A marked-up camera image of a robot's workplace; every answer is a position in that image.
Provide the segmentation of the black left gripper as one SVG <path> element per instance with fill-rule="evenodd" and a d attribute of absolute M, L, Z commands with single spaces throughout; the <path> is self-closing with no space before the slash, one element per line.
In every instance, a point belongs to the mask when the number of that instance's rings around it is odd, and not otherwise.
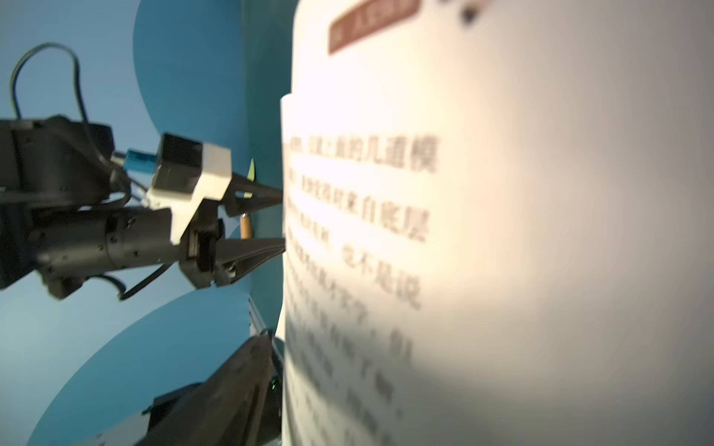
<path fill-rule="evenodd" d="M 280 189 L 236 173 L 222 197 L 228 217 L 241 217 L 283 203 Z M 52 297 L 66 298 L 90 279 L 113 271 L 173 265 L 208 252 L 200 246 L 223 237 L 218 204 L 199 206 L 172 243 L 172 213 L 130 206 L 117 210 L 57 213 L 30 233 L 36 270 Z M 227 286 L 286 251 L 286 239 L 221 239 L 215 244 L 214 282 Z"/>

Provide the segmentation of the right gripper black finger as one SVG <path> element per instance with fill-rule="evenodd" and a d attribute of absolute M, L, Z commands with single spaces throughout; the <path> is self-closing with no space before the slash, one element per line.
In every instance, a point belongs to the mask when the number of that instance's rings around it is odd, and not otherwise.
<path fill-rule="evenodd" d="M 139 445 L 268 445 L 279 440 L 279 355 L 249 338 L 206 381 L 154 399 Z"/>

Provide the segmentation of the paperback book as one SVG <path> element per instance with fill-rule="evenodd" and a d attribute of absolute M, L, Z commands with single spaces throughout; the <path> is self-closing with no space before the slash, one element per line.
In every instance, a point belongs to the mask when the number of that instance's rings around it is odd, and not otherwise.
<path fill-rule="evenodd" d="M 286 445 L 713 442 L 710 1 L 301 1 Z"/>

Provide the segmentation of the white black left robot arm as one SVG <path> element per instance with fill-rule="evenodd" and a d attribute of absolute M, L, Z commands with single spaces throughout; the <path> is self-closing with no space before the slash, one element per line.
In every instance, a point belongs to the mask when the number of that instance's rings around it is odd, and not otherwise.
<path fill-rule="evenodd" d="M 282 191 L 235 174 L 228 149 L 161 138 L 152 183 L 130 204 L 125 163 L 109 126 L 63 116 L 1 124 L 1 284 L 38 273 L 65 299 L 117 271 L 178 265 L 198 289 L 234 284 L 284 253 L 281 238 L 230 239 L 223 217 L 283 200 Z"/>

